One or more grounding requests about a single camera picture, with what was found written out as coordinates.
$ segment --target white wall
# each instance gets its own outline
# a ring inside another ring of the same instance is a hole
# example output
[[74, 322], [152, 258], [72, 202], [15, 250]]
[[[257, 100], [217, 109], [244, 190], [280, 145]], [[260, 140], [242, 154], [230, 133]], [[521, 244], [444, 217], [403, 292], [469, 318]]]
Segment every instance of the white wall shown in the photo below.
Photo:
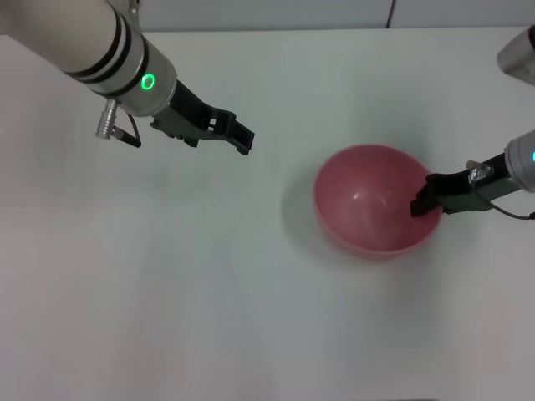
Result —
[[526, 27], [533, 24], [533, 0], [397, 0], [391, 27]]
[[142, 26], [161, 30], [384, 28], [391, 0], [146, 0]]
[[[384, 28], [393, 0], [145, 0], [149, 31]], [[533, 0], [397, 0], [391, 26], [528, 26]]]

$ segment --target cable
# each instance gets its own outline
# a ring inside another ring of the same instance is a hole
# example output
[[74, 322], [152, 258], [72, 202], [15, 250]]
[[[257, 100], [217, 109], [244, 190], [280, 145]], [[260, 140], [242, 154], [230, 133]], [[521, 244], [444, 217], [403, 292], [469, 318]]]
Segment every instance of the cable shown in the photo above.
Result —
[[485, 198], [483, 198], [483, 196], [479, 193], [479, 191], [477, 190], [476, 188], [476, 182], [473, 181], [471, 183], [471, 190], [472, 192], [474, 193], [474, 196], [481, 202], [485, 203], [486, 205], [490, 206], [492, 209], [494, 209], [495, 211], [499, 211], [500, 213], [504, 214], [505, 216], [509, 216], [509, 217], [512, 217], [513, 219], [517, 219], [517, 220], [535, 220], [535, 212], [533, 212], [531, 215], [529, 216], [519, 216], [519, 215], [514, 215], [508, 211], [505, 211], [503, 210], [501, 207], [499, 206], [496, 206], [494, 205], [492, 202], [490, 202], [489, 200], [486, 200]]
[[134, 129], [135, 138], [136, 138], [136, 139], [140, 142], [140, 144], [141, 144], [140, 131], [138, 131], [138, 129], [137, 129], [137, 124], [135, 123], [134, 117], [132, 117], [132, 114], [128, 114], [128, 113], [126, 113], [126, 115], [128, 115], [128, 119], [129, 119], [130, 122], [132, 123], [132, 128]]

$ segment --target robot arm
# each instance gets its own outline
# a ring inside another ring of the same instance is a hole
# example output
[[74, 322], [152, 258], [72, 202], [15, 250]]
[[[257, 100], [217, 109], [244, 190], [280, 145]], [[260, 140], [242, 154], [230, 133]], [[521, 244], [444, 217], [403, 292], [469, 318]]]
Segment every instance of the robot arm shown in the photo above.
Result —
[[131, 135], [114, 126], [119, 107], [136, 117], [153, 117], [153, 128], [189, 146], [225, 140], [247, 155], [254, 133], [235, 114], [201, 102], [136, 27], [140, 0], [110, 3], [0, 0], [0, 30], [107, 99], [96, 133], [100, 138], [131, 142]]
[[[514, 38], [497, 61], [504, 73], [535, 85], [535, 26]], [[496, 209], [520, 220], [535, 220], [535, 213], [517, 216], [492, 204], [517, 190], [535, 193], [535, 131], [512, 140], [504, 153], [484, 163], [469, 161], [460, 173], [431, 174], [425, 180], [410, 204], [413, 216], [442, 207], [447, 214]]]

